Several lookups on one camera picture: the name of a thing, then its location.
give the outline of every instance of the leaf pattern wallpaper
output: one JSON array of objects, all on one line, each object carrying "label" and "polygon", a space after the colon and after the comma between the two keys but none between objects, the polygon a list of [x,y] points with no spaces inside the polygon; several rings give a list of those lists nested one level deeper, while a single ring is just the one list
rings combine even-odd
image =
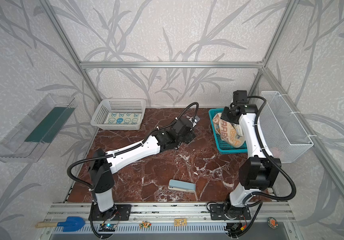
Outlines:
[{"label": "leaf pattern wallpaper", "polygon": [[53,202],[72,183],[67,166],[94,138],[98,104],[38,2],[0,0],[0,141],[48,93],[78,107],[37,163],[0,162],[0,240],[33,239]]},{"label": "leaf pattern wallpaper", "polygon": [[[51,0],[82,61],[261,61],[287,1]],[[223,106],[256,69],[88,69],[102,98]]]},{"label": "leaf pattern wallpaper", "polygon": [[[268,67],[344,172],[344,0],[299,4]],[[302,193],[290,206],[304,237],[344,239],[344,199],[313,151],[284,168]]]}]

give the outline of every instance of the white plastic basket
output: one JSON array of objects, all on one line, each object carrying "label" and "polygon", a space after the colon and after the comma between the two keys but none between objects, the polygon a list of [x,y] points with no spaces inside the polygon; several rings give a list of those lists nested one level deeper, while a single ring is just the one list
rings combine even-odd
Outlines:
[{"label": "white plastic basket", "polygon": [[311,138],[284,98],[277,91],[262,91],[267,100],[260,115],[264,138],[273,156],[293,162],[313,146]]},{"label": "white plastic basket", "polygon": [[[110,124],[109,113],[141,113],[136,124]],[[90,124],[103,130],[139,130],[145,113],[144,99],[111,98],[104,99],[93,113]]]}]

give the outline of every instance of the wooden shovel handle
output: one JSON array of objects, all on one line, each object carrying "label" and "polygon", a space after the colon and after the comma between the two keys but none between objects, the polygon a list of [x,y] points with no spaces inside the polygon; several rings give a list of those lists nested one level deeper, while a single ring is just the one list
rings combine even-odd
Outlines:
[{"label": "wooden shovel handle", "polygon": [[35,225],[35,228],[42,228],[42,227],[57,227],[58,222],[38,222]]}]

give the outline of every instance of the blue shovel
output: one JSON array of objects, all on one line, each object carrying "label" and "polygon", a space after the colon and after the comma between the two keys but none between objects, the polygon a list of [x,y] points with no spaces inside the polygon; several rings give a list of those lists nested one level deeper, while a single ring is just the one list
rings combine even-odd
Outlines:
[{"label": "blue shovel", "polygon": [[63,232],[75,232],[85,225],[81,217],[67,217],[65,222],[38,222],[35,228],[64,227]]}]

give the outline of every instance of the blue shovel blade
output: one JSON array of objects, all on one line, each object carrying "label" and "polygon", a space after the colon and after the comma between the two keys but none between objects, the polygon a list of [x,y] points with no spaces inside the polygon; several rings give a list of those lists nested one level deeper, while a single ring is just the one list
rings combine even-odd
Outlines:
[{"label": "blue shovel blade", "polygon": [[75,232],[85,225],[81,217],[67,217],[65,222],[59,222],[58,227],[64,227],[63,232]]}]

